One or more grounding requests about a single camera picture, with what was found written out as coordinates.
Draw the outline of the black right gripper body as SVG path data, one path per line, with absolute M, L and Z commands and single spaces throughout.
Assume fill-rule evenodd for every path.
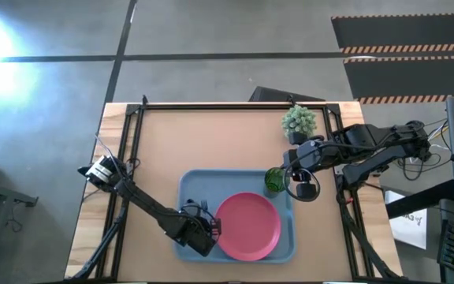
M 281 169 L 290 167 L 291 170 L 304 168 L 310 172 L 329 169 L 329 156 L 323 154 L 327 141 L 309 140 L 296 148 L 289 149 L 283 154 Z

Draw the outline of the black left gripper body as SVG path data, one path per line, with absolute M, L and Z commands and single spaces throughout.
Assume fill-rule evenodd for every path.
M 177 216 L 172 217 L 174 224 L 166 231 L 166 235 L 177 244 L 188 246 L 206 257 L 218 243 L 218 237 L 210 233 L 212 218 L 215 217 L 201 207 L 182 207 Z

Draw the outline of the green translucent plastic cup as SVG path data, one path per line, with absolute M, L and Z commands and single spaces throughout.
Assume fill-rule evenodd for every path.
M 273 167 L 265 173 L 264 183 L 268 193 L 276 194 L 284 192 L 290 184 L 290 180 L 284 169 Z

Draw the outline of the pink plastic plate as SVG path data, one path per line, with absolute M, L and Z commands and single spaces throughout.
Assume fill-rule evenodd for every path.
M 281 236 L 281 218 L 275 206 L 253 192 L 234 194 L 220 204 L 221 250 L 239 261 L 253 262 L 268 256 Z

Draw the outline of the light blue plastic tray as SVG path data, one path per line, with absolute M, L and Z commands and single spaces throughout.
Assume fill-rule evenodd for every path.
M 296 221 L 291 197 L 278 193 L 275 197 L 265 195 L 265 170 L 201 169 L 190 170 L 180 180 L 177 194 L 177 208 L 201 207 L 206 200 L 208 211 L 215 217 L 225 199 L 240 193 L 253 192 L 267 198 L 277 209 L 281 218 L 281 236 L 275 249 L 254 263 L 287 263 L 296 252 Z M 175 254 L 184 261 L 209 263 L 242 263 L 227 256 L 217 243 L 210 254 L 201 256 L 192 248 L 175 245 Z

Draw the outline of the small green potted plant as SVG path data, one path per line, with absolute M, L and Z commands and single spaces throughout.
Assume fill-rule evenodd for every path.
M 304 106 L 294 105 L 282 117 L 281 127 L 290 144 L 302 144 L 317 129 L 315 114 Z

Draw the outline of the black monitor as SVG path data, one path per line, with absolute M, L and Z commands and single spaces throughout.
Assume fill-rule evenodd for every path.
M 323 102 L 324 99 L 286 92 L 273 88 L 257 86 L 253 91 L 249 102 Z

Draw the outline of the white printed paper sheet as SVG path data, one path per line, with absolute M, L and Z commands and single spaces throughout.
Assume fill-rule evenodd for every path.
M 427 210 L 422 209 L 389 220 L 396 241 L 426 249 Z

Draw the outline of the black desk edge bar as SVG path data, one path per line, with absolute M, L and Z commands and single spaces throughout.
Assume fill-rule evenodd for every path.
M 441 200 L 454 200 L 454 181 L 448 180 L 386 205 L 389 219 L 399 218 L 439 204 Z

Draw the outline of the black hazard-striped floor mat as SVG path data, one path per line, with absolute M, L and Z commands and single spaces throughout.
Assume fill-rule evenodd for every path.
M 454 55 L 349 58 L 344 68 L 361 104 L 436 103 L 454 97 Z
M 336 16 L 344 54 L 454 51 L 454 13 Z

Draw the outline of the black aluminium table frame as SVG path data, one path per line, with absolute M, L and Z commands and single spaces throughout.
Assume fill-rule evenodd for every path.
M 287 103 L 109 103 L 95 154 L 137 157 L 137 185 L 172 207 L 179 180 L 190 170 L 279 166 L 288 149 L 281 129 L 287 109 Z M 320 197 L 294 204 L 297 251 L 288 263 L 179 260 L 156 222 L 130 207 L 123 233 L 95 277 L 101 282 L 322 282 L 374 275 L 358 242 L 344 233 L 333 171 L 321 172 L 318 179 Z

